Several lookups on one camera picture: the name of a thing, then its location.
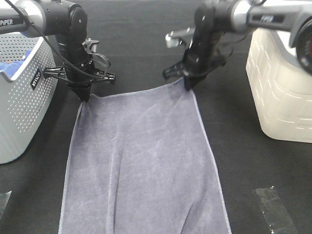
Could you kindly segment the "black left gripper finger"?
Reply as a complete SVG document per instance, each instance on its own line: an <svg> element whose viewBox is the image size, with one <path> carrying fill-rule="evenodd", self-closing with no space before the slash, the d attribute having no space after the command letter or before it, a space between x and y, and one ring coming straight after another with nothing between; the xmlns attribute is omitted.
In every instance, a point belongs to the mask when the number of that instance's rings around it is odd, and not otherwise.
<svg viewBox="0 0 312 234"><path fill-rule="evenodd" d="M81 87L70 87L70 90L73 91L80 100L85 100L85 89Z"/></svg>
<svg viewBox="0 0 312 234"><path fill-rule="evenodd" d="M88 102L90 99L91 86L87 86L84 88L84 101Z"/></svg>

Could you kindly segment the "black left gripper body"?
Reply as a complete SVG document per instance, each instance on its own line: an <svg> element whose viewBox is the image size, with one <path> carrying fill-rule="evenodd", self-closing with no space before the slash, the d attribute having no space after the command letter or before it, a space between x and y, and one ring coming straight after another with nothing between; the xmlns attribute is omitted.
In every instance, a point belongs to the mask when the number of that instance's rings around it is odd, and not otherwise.
<svg viewBox="0 0 312 234"><path fill-rule="evenodd" d="M97 82L115 84L115 74L108 72L111 62L104 54L88 54L82 44L77 47L59 44L58 49L53 48L53 51L63 65L44 68L46 78L62 80L69 87L85 88Z"/></svg>

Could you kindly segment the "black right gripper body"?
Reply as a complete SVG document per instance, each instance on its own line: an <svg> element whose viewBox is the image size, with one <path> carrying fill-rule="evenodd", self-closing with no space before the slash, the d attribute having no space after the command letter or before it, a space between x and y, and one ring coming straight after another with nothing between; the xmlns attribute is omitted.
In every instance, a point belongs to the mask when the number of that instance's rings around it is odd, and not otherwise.
<svg viewBox="0 0 312 234"><path fill-rule="evenodd" d="M207 47L192 45L185 51L181 61L163 71L164 79L205 77L215 68L224 66L226 56L220 54L217 47L217 45Z"/></svg>

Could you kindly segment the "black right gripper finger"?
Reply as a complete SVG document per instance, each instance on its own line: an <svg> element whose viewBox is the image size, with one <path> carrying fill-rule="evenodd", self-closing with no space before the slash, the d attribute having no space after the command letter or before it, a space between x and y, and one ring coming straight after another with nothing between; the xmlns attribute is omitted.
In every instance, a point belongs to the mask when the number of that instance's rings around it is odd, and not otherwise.
<svg viewBox="0 0 312 234"><path fill-rule="evenodd" d="M186 91L191 89L190 81L188 77L184 77L184 88Z"/></svg>
<svg viewBox="0 0 312 234"><path fill-rule="evenodd" d="M206 78L206 75L196 75L189 77L189 87L193 89L199 82Z"/></svg>

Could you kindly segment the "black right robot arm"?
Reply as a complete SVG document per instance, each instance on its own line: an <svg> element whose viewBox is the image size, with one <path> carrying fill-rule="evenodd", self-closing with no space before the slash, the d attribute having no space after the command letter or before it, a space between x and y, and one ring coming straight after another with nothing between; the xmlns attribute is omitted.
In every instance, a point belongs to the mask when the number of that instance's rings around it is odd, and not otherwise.
<svg viewBox="0 0 312 234"><path fill-rule="evenodd" d="M181 61L165 69L165 80L183 78L187 91L214 69L224 66L226 56L219 52L222 36L248 35L258 28L290 33L289 47L295 48L301 67L312 72L312 3L309 0L208 0L194 14L195 26L171 31L166 46L185 46Z"/></svg>

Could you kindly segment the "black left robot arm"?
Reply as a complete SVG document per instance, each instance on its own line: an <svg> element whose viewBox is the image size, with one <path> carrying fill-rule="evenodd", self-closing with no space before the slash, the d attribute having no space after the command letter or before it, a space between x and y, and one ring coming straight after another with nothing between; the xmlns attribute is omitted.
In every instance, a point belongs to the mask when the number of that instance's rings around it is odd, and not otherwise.
<svg viewBox="0 0 312 234"><path fill-rule="evenodd" d="M45 41L55 36L57 48L50 48L63 65L44 68L45 78L66 82L82 101L89 100L93 83L115 83L115 74L107 71L109 59L96 52L99 41L87 37L88 17L81 5L67 0L8 0L7 4L9 8L0 10L1 34L19 32Z"/></svg>

